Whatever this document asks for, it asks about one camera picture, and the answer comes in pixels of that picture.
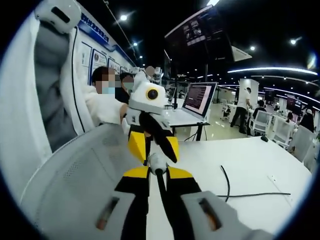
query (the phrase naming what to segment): black cable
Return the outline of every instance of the black cable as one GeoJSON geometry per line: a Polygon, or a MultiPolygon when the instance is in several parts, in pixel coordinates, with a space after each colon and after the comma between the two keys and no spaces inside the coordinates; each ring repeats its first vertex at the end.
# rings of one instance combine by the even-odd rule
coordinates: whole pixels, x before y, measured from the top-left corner
{"type": "Polygon", "coordinates": [[[222,169],[222,171],[223,171],[223,173],[224,173],[224,176],[225,176],[225,179],[226,179],[226,183],[227,183],[227,185],[228,185],[227,196],[225,196],[225,197],[226,197],[225,202],[227,202],[228,199],[229,199],[229,196],[230,196],[230,182],[229,182],[229,178],[228,178],[228,175],[227,175],[224,167],[223,167],[222,165],[221,165],[220,167],[221,167],[221,169],[222,169]]]}
{"type": "Polygon", "coordinates": [[[203,126],[203,129],[204,129],[204,133],[205,133],[205,140],[208,141],[206,127],[203,126]]]}
{"type": "Polygon", "coordinates": [[[263,192],[263,193],[243,194],[243,195],[217,195],[217,197],[219,197],[219,198],[244,198],[244,197],[262,196],[262,195],[291,195],[291,193],[287,193],[287,192],[263,192]]]}
{"type": "Polygon", "coordinates": [[[158,181],[159,191],[160,191],[161,200],[162,200],[162,204],[163,204],[163,207],[164,207],[165,215],[168,218],[168,220],[170,220],[171,219],[171,217],[170,217],[170,212],[171,211],[169,209],[170,206],[168,205],[168,202],[167,202],[167,191],[166,191],[166,186],[165,186],[165,182],[164,182],[164,179],[163,179],[163,171],[161,169],[156,169],[154,172],[155,172],[155,175],[156,175],[156,179],[158,181]]]}
{"type": "Polygon", "coordinates": [[[187,141],[187,140],[189,140],[190,138],[194,137],[195,135],[197,135],[197,133],[198,133],[198,132],[196,132],[195,134],[193,134],[193,135],[191,135],[190,137],[186,138],[186,139],[184,140],[184,142],[187,141]]]}

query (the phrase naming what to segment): white desk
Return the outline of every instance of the white desk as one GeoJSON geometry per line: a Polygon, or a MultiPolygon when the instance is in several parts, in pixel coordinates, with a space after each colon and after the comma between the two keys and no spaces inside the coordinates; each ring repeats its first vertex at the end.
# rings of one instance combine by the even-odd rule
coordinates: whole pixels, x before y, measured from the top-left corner
{"type": "MultiPolygon", "coordinates": [[[[151,152],[166,158],[159,146],[152,145],[151,152]]],[[[192,173],[202,191],[227,194],[227,181],[220,168],[223,165],[230,181],[230,195],[291,193],[229,198],[227,202],[237,210],[242,223],[272,234],[293,214],[311,179],[311,173],[295,157],[260,137],[181,142],[179,152],[180,161],[174,164],[168,160],[168,163],[192,173]]],[[[146,236],[147,240],[174,239],[154,175],[150,180],[146,236]]]]}
{"type": "Polygon", "coordinates": [[[182,109],[168,109],[163,111],[164,118],[169,121],[173,133],[176,128],[197,127],[196,141],[200,141],[203,126],[210,125],[206,121],[184,112],[182,109]]]}

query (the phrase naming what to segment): face mask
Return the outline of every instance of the face mask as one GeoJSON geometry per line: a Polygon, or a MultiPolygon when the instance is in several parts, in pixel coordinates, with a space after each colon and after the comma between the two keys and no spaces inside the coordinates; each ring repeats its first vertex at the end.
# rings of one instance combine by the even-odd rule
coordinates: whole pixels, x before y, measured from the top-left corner
{"type": "Polygon", "coordinates": [[[115,87],[103,87],[102,94],[115,94],[116,88],[115,87]]]}
{"type": "Polygon", "coordinates": [[[133,82],[124,82],[123,85],[127,90],[131,90],[134,87],[133,82]]]}

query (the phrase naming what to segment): yellow camera lens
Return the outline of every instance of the yellow camera lens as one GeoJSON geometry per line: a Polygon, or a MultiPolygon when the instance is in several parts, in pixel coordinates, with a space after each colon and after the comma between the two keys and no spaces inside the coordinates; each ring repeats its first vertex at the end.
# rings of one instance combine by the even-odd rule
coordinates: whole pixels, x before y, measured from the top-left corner
{"type": "Polygon", "coordinates": [[[149,100],[155,100],[158,97],[158,91],[154,88],[149,89],[148,91],[146,91],[146,97],[149,100]]]}

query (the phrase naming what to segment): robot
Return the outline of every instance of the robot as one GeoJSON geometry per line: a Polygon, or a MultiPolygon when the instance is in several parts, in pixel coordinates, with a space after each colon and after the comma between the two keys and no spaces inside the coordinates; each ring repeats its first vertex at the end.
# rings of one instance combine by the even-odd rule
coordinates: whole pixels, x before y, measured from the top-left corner
{"type": "Polygon", "coordinates": [[[165,88],[151,83],[145,71],[136,74],[122,128],[128,135],[131,153],[145,166],[148,164],[152,140],[145,137],[146,134],[152,136],[171,161],[176,163],[179,159],[178,139],[163,116],[165,98],[165,88]]]}
{"type": "Polygon", "coordinates": [[[128,134],[128,148],[142,166],[124,173],[101,213],[96,227],[106,239],[146,239],[150,173],[157,178],[161,200],[176,240],[270,240],[263,230],[242,224],[235,209],[214,195],[202,192],[193,176],[169,166],[156,154],[150,155],[151,134],[164,154],[176,163],[178,140],[162,116],[165,89],[150,83],[140,71],[134,78],[122,128],[128,134]],[[163,179],[166,174],[166,186],[163,179]]]}

